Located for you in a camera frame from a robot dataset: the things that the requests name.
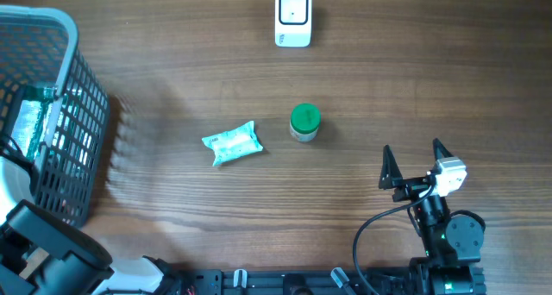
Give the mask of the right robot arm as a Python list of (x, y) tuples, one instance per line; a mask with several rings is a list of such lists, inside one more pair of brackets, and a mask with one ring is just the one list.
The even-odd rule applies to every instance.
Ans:
[(383, 148), (379, 188), (392, 189), (392, 200), (406, 202), (407, 213), (422, 239), (424, 257), (411, 259), (405, 294), (484, 294), (481, 260), (486, 224), (469, 210), (451, 211), (446, 197), (460, 190), (467, 167), (434, 139), (434, 166), (422, 177), (406, 179), (390, 146)]

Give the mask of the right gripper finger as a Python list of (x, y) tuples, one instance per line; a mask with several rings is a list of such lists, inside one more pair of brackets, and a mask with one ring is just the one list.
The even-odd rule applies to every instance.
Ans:
[(435, 156), (435, 160), (450, 158), (453, 156), (453, 154), (446, 149), (446, 147), (442, 144), (442, 142), (438, 138), (435, 138), (433, 140), (432, 145), (433, 145), (433, 153)]
[(388, 190), (403, 184), (403, 176), (389, 145), (383, 147), (383, 163), (379, 176), (379, 188)]

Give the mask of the green white packaged product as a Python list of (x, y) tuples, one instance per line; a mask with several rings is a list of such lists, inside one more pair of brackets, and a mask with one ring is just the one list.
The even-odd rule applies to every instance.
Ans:
[(51, 85), (27, 85), (23, 90), (22, 104), (10, 136), (28, 160), (34, 161), (40, 154), (40, 144), (45, 139), (45, 129), (56, 98), (56, 87)]

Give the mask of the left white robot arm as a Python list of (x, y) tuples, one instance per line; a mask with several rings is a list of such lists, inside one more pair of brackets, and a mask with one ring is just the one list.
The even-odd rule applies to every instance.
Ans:
[(3, 294), (184, 294), (183, 278), (161, 259), (114, 260), (98, 242), (32, 202), (37, 171), (1, 136)]

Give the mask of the green lid jar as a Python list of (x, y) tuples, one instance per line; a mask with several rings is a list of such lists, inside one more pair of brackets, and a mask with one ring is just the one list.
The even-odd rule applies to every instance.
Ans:
[(314, 104), (299, 104), (290, 115), (290, 134), (300, 142), (313, 140), (320, 128), (322, 115)]

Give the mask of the teal tissue pack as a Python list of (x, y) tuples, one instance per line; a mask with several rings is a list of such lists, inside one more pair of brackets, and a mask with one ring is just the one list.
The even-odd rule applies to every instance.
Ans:
[(202, 143), (214, 153), (212, 166), (220, 166), (264, 149), (254, 131), (254, 121), (246, 122), (236, 129), (204, 137)]

